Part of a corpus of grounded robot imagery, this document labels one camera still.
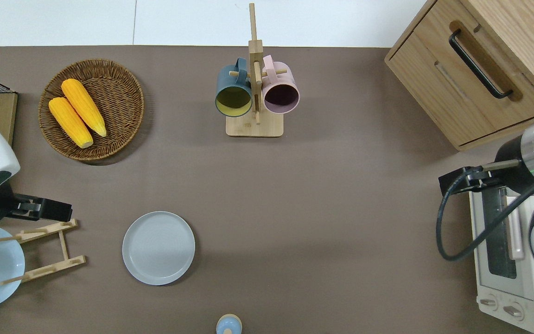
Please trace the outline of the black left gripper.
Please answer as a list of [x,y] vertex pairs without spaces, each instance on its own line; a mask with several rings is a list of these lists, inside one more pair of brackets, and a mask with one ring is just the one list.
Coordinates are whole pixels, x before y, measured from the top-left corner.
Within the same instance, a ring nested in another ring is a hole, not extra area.
[[12,209],[6,214],[6,217],[30,221],[69,222],[72,220],[72,212],[72,205],[68,203],[32,195],[14,194]]

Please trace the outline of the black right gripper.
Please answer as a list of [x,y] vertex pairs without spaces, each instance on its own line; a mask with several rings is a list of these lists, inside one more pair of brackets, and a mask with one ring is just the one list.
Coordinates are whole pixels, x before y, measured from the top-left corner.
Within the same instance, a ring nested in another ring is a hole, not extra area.
[[497,167],[466,166],[447,173],[438,178],[442,195],[451,189],[451,194],[474,192],[480,193],[489,189],[504,187]]

